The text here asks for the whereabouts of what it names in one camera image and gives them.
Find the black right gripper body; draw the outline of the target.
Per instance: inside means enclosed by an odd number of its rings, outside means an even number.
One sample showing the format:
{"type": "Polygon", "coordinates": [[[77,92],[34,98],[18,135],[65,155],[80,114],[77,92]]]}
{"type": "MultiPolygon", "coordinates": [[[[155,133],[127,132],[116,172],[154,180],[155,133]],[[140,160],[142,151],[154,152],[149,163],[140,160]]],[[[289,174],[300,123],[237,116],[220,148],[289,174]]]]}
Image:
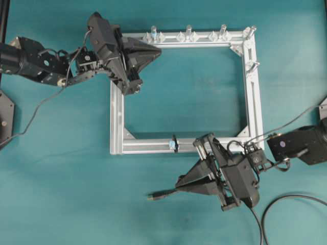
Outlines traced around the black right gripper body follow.
{"type": "MultiPolygon", "coordinates": [[[[218,197],[221,201],[222,210],[226,211],[237,206],[232,194],[223,177],[220,167],[227,164],[228,159],[232,156],[216,138],[210,133],[195,139],[195,148],[197,149],[201,160],[209,160],[212,162],[215,182],[219,190],[218,197]]],[[[258,188],[258,180],[256,178],[256,187],[258,188]]]]}

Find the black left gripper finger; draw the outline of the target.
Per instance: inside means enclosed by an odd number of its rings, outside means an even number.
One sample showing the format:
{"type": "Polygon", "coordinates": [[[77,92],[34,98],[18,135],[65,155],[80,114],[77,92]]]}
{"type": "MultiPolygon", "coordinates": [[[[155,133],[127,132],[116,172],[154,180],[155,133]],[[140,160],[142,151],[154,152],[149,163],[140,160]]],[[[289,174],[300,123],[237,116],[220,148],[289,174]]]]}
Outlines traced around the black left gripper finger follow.
{"type": "Polygon", "coordinates": [[[153,45],[144,43],[136,38],[123,37],[123,51],[127,54],[136,52],[146,52],[156,57],[161,55],[161,49],[153,45]]]}
{"type": "Polygon", "coordinates": [[[147,65],[160,56],[160,52],[135,52],[127,55],[127,70],[140,73],[147,65]]]}

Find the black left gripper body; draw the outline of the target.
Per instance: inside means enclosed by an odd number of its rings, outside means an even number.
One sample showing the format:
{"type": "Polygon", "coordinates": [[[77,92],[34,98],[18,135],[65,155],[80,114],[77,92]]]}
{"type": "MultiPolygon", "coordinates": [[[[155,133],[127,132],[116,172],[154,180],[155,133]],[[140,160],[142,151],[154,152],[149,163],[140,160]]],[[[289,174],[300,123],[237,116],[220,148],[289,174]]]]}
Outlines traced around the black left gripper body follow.
{"type": "Polygon", "coordinates": [[[123,35],[118,25],[111,25],[115,38],[118,42],[119,56],[108,61],[103,61],[103,65],[109,72],[110,79],[117,85],[124,95],[139,93],[143,84],[139,73],[127,70],[127,53],[123,51],[123,35]]]}

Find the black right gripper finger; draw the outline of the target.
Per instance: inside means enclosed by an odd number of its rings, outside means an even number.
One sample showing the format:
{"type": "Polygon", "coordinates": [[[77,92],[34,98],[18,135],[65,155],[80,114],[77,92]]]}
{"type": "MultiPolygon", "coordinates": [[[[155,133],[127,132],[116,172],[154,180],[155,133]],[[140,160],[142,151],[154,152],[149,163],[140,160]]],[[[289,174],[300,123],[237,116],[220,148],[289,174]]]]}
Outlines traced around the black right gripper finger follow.
{"type": "Polygon", "coordinates": [[[175,185],[175,188],[178,191],[191,192],[203,195],[219,194],[217,183],[214,180],[210,180],[209,178],[200,179],[186,184],[179,183],[175,185]]]}
{"type": "Polygon", "coordinates": [[[179,184],[189,184],[208,177],[214,180],[214,170],[212,162],[209,160],[198,160],[196,164],[185,174],[179,177],[179,184]]]}

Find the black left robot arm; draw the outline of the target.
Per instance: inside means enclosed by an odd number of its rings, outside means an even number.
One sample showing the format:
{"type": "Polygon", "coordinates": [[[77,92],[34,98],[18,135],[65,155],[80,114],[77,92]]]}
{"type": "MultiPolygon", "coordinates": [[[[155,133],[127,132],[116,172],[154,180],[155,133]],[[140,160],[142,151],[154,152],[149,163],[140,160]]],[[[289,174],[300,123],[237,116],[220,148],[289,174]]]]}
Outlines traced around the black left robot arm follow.
{"type": "Polygon", "coordinates": [[[123,95],[130,95],[138,93],[143,84],[139,73],[161,55],[161,49],[123,36],[118,26],[89,27],[85,36],[93,49],[82,46],[71,54],[24,37],[2,43],[1,73],[59,87],[106,74],[123,95]]]}

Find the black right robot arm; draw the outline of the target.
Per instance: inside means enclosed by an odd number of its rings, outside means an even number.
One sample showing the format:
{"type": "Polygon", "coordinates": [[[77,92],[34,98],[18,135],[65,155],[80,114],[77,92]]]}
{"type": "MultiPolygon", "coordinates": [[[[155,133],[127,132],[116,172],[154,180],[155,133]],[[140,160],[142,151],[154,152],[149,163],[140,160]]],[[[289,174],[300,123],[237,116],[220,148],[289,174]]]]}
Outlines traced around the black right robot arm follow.
{"type": "Polygon", "coordinates": [[[253,208],[259,202],[259,174],[280,164],[299,158],[307,165],[326,162],[326,101],[319,108],[320,122],[288,133],[266,133],[266,141],[275,161],[266,158],[262,148],[252,140],[241,145],[242,153],[233,154],[214,134],[209,133],[193,142],[200,159],[178,178],[174,191],[216,195],[222,210],[244,203],[253,208]]]}

